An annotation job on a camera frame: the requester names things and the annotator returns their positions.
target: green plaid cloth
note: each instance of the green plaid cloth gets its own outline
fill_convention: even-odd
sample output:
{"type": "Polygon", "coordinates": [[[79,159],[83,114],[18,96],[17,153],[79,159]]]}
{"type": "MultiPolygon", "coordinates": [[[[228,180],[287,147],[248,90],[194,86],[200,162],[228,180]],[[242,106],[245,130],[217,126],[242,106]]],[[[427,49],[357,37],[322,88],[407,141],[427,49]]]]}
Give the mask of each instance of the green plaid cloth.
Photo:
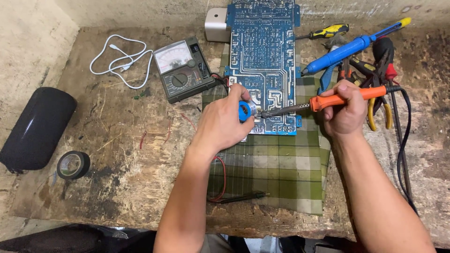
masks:
{"type": "MultiPolygon", "coordinates": [[[[230,46],[225,45],[220,72],[229,64],[230,46]]],[[[302,68],[300,55],[296,66],[302,68]]],[[[322,72],[297,79],[297,104],[315,96],[322,72]]],[[[202,106],[226,97],[224,86],[216,86],[202,94],[202,106]]],[[[254,199],[254,204],[285,208],[297,212],[322,215],[330,142],[317,125],[317,114],[300,112],[302,127],[296,136],[249,135],[246,142],[217,154],[225,163],[226,189],[224,197],[251,192],[265,192],[266,198],[254,199]]],[[[211,163],[208,194],[216,196],[223,187],[223,167],[218,159],[211,163]]]]}

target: circuit board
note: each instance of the circuit board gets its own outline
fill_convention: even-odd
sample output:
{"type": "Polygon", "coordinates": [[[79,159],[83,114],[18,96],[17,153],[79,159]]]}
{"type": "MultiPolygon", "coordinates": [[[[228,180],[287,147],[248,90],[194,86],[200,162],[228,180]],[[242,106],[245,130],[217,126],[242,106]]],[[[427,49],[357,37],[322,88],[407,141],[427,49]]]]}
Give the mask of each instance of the circuit board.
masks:
{"type": "MultiPolygon", "coordinates": [[[[246,87],[258,112],[295,105],[295,36],[300,7],[294,0],[233,0],[229,82],[246,87]]],[[[296,135],[296,116],[255,119],[250,134],[296,135]]]]}

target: blue desoldering pump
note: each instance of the blue desoldering pump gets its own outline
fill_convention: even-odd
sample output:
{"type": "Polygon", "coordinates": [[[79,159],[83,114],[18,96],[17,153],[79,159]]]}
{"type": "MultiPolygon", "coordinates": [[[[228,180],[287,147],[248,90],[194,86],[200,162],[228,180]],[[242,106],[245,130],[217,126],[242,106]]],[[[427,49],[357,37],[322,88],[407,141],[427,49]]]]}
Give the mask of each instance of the blue desoldering pump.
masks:
{"type": "Polygon", "coordinates": [[[387,27],[370,36],[362,35],[360,37],[357,37],[351,42],[343,46],[340,46],[339,48],[325,54],[324,56],[320,57],[317,60],[312,61],[311,63],[308,64],[308,66],[306,66],[305,69],[302,70],[301,74],[304,75],[307,73],[316,73],[328,66],[331,66],[332,64],[335,64],[341,61],[342,59],[349,57],[352,54],[355,54],[359,51],[366,49],[370,45],[370,43],[376,41],[378,38],[385,36],[391,32],[395,32],[400,28],[403,28],[404,26],[408,25],[409,23],[411,23],[411,18],[404,18],[399,22],[391,25],[390,27],[387,27]]]}

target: orange soldering iron handle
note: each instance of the orange soldering iron handle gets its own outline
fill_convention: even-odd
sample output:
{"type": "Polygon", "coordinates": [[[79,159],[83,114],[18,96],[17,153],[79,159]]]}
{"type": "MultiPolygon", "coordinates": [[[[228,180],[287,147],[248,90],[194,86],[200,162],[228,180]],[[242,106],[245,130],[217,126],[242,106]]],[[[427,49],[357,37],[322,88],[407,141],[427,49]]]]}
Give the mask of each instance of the orange soldering iron handle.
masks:
{"type": "MultiPolygon", "coordinates": [[[[368,100],[371,98],[377,98],[379,96],[386,95],[386,87],[380,86],[376,88],[365,88],[360,89],[361,94],[363,95],[364,100],[368,100]]],[[[311,111],[318,112],[323,108],[333,105],[345,104],[346,100],[340,95],[332,95],[329,97],[321,97],[315,96],[310,98],[310,107],[311,111]]]]}

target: worn wooden table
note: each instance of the worn wooden table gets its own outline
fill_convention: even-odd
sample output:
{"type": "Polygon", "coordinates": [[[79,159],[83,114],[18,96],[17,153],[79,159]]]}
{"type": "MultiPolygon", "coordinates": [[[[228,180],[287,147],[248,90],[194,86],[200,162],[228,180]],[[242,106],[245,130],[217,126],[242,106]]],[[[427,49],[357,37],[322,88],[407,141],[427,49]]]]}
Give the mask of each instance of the worn wooden table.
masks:
{"type": "MultiPolygon", "coordinates": [[[[312,27],[303,26],[305,32],[312,27]]],[[[354,34],[365,33],[353,29],[354,34]]],[[[413,104],[413,128],[407,157],[414,199],[436,246],[450,248],[450,65],[449,37],[440,31],[420,34],[407,28],[392,35],[397,46],[396,67],[413,104]]],[[[100,30],[82,28],[63,70],[59,89],[74,96],[78,107],[49,165],[28,172],[17,179],[15,199],[10,214],[21,217],[66,222],[93,223],[156,230],[164,205],[176,178],[184,149],[194,129],[181,114],[197,124],[201,97],[169,104],[152,63],[148,84],[141,90],[127,88],[115,75],[93,75],[89,63],[111,34],[148,42],[158,49],[188,36],[199,38],[212,71],[218,71],[223,49],[221,43],[207,43],[198,28],[100,30]],[[132,97],[144,91],[139,100],[132,97]],[[142,149],[139,142],[144,131],[142,149]],[[52,186],[51,175],[58,159],[70,150],[84,151],[91,157],[87,176],[76,181],[60,178],[52,186]]],[[[111,41],[125,52],[137,52],[141,45],[111,41]]],[[[304,62],[324,53],[319,42],[297,44],[304,62]]],[[[109,62],[122,56],[107,52],[94,64],[104,71],[109,62]]],[[[140,85],[145,77],[149,55],[124,73],[126,80],[140,85]]],[[[372,60],[364,52],[365,60],[372,60]]],[[[406,108],[397,98],[401,121],[406,122],[406,108]]],[[[377,124],[383,125],[382,115],[377,124]]],[[[397,143],[393,130],[369,132],[381,165],[393,178],[397,143]]],[[[331,159],[327,198],[323,217],[249,203],[207,206],[207,232],[244,237],[265,235],[300,235],[322,238],[326,235],[355,239],[348,214],[342,182],[334,158],[331,159]]]]}

